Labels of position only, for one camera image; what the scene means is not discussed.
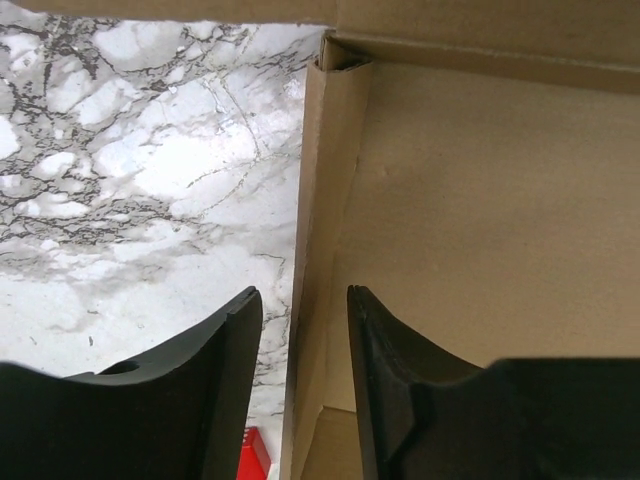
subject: cardboard box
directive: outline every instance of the cardboard box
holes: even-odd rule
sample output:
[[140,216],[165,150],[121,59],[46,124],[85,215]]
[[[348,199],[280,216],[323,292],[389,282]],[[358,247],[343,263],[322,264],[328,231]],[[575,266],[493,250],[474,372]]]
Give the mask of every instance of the cardboard box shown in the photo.
[[23,0],[335,27],[309,67],[282,478],[361,478],[346,288],[464,359],[640,351],[633,0]]

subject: hole in black plastic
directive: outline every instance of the hole in black plastic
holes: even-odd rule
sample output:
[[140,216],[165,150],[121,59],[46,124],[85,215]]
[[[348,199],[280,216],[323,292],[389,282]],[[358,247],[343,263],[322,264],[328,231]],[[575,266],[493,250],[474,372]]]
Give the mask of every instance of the hole in black plastic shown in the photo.
[[123,362],[111,365],[104,372],[100,372],[100,375],[117,375],[119,373],[128,373],[137,370],[140,367],[138,362],[133,360],[125,360]]

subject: black plastic part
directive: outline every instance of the black plastic part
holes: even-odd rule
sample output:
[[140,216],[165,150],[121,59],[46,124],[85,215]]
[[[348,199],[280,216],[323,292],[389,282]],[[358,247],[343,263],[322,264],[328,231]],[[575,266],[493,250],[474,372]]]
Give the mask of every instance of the black plastic part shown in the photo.
[[261,331],[248,288],[101,374],[1,363],[0,479],[235,479]]
[[640,478],[640,360],[482,370],[366,287],[349,287],[347,300],[365,480]]

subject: white marble countertop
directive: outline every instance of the white marble countertop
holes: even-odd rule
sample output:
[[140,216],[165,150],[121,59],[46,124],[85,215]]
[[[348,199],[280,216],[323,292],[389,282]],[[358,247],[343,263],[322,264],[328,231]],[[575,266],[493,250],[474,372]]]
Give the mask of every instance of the white marble countertop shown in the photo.
[[305,65],[321,30],[0,1],[0,359],[99,371],[255,285],[266,321],[249,423],[277,462]]

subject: red box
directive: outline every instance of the red box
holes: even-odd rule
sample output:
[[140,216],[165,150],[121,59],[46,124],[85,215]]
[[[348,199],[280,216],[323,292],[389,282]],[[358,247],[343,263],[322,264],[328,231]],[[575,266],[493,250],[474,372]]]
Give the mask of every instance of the red box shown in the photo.
[[271,459],[256,427],[244,431],[237,480],[266,480]]

